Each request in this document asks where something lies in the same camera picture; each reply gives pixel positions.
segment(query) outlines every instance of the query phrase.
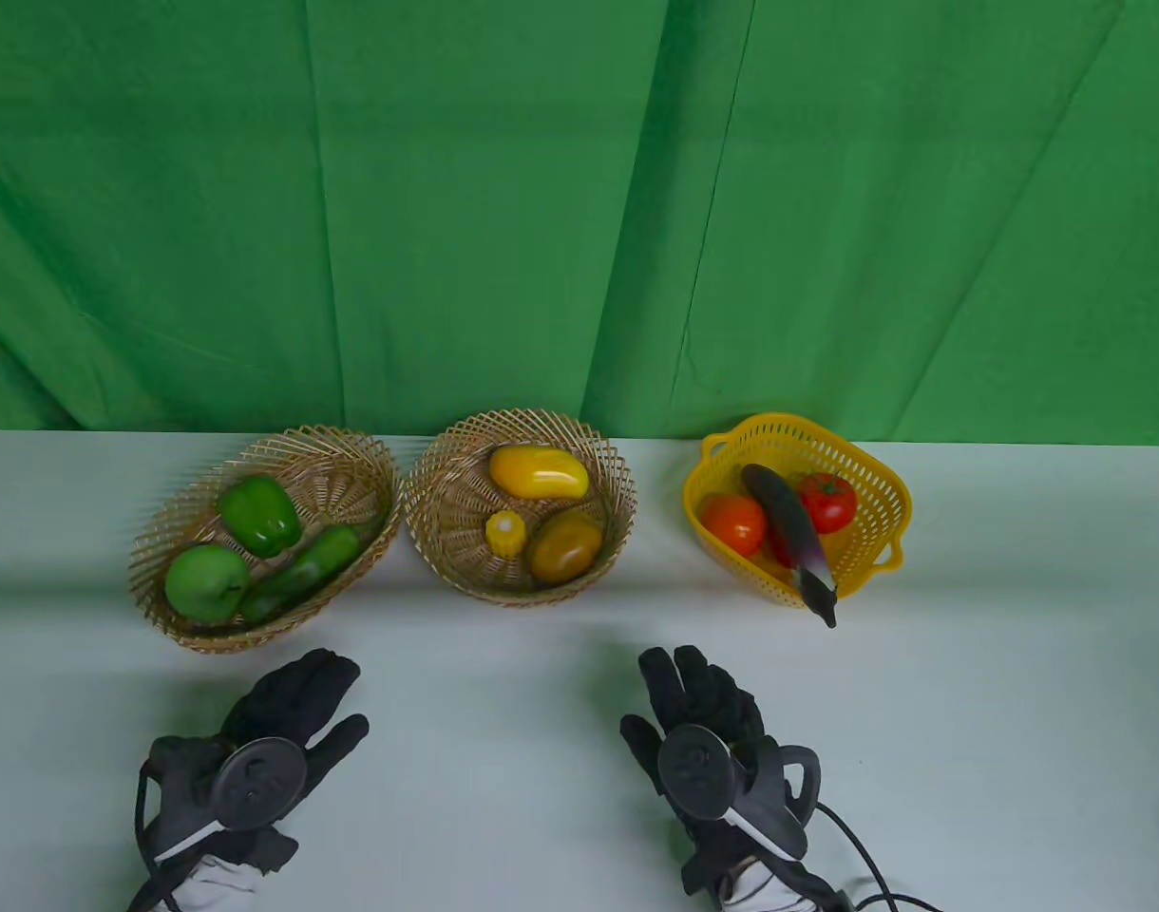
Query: green bell pepper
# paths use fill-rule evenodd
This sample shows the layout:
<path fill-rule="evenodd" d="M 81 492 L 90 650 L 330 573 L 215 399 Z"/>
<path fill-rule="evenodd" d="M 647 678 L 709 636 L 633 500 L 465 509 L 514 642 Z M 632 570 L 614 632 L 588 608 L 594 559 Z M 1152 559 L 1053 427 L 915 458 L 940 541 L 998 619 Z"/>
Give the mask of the green bell pepper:
<path fill-rule="evenodd" d="M 360 556 L 380 520 L 367 525 L 328 525 L 287 567 L 262 578 L 241 599 L 241 616 L 252 625 L 300 604 L 330 583 Z"/>
<path fill-rule="evenodd" d="M 301 540 L 301 520 L 284 487 L 270 475 L 250 475 L 220 494 L 220 521 L 252 555 L 263 561 Z"/>

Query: yellow plastic basket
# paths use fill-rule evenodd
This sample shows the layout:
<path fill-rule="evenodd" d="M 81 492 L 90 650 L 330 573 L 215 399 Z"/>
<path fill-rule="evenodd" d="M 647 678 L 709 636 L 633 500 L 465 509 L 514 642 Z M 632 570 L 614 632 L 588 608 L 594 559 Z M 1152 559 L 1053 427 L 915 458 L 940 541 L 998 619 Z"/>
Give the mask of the yellow plastic basket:
<path fill-rule="evenodd" d="M 909 488 L 896 472 L 848 440 L 796 414 L 758 414 L 728 435 L 702 440 L 702 460 L 685 481 L 685 516 L 706 552 L 766 598 L 801 608 L 799 592 L 779 577 L 788 570 L 773 560 L 770 546 L 745 559 L 706 531 L 698 517 L 702 501 L 715 494 L 745 494 L 741 468 L 750 461 L 774 469 L 789 482 L 811 472 L 840 475 L 854 488 L 858 513 L 847 528 L 822 535 L 840 598 L 866 586 L 876 572 L 904 564 L 901 538 L 913 517 Z M 887 561 L 876 563 L 891 548 Z"/>

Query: yellow mango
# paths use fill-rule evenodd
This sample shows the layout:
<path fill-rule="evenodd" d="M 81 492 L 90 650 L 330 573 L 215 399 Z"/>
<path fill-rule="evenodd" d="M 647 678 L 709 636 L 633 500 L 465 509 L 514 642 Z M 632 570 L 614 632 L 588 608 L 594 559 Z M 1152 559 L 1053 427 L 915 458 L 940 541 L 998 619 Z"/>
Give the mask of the yellow mango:
<path fill-rule="evenodd" d="M 533 535 L 529 548 L 529 572 L 546 586 L 583 577 L 596 563 L 604 538 L 604 530 L 596 520 L 578 509 L 566 509 L 549 517 Z"/>
<path fill-rule="evenodd" d="M 588 469 L 553 446 L 501 446 L 488 466 L 491 481 L 513 498 L 575 498 L 588 495 Z"/>

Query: white sleeve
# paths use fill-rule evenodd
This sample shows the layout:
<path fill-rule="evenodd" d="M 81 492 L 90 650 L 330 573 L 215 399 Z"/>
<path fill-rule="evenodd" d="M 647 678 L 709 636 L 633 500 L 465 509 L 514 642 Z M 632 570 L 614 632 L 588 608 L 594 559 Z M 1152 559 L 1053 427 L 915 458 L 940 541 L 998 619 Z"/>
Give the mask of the white sleeve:
<path fill-rule="evenodd" d="M 205 855 L 175 890 L 183 912 L 248 912 L 262 874 L 249 864 L 234 864 Z M 170 912 L 166 900 L 154 912 Z"/>
<path fill-rule="evenodd" d="M 723 912 L 817 912 L 815 903 L 795 893 L 759 861 L 719 892 Z"/>

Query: white table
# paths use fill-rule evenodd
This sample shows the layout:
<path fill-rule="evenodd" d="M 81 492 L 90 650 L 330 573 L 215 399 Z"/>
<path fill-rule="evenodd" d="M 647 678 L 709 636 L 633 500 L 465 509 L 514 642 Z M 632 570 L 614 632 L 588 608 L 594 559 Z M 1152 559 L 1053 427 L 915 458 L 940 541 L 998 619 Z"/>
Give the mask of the white table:
<path fill-rule="evenodd" d="M 129 547 L 245 439 L 0 433 L 0 911 L 123 907 L 151 739 L 211 732 L 315 645 L 363 665 L 344 712 L 372 735 L 287 822 L 301 851 L 261 912 L 695 909 L 683 837 L 618 736 L 646 708 L 636 651 L 684 642 L 817 749 L 892 889 L 948 912 L 1159 910 L 1157 448 L 867 447 L 913 491 L 909 564 L 826 630 L 698 548 L 679 505 L 697 444 L 624 440 L 640 521 L 574 603 L 476 603 L 403 530 L 297 634 L 197 656 L 132 607 Z M 826 820 L 810 834 L 814 870 L 866 876 Z"/>

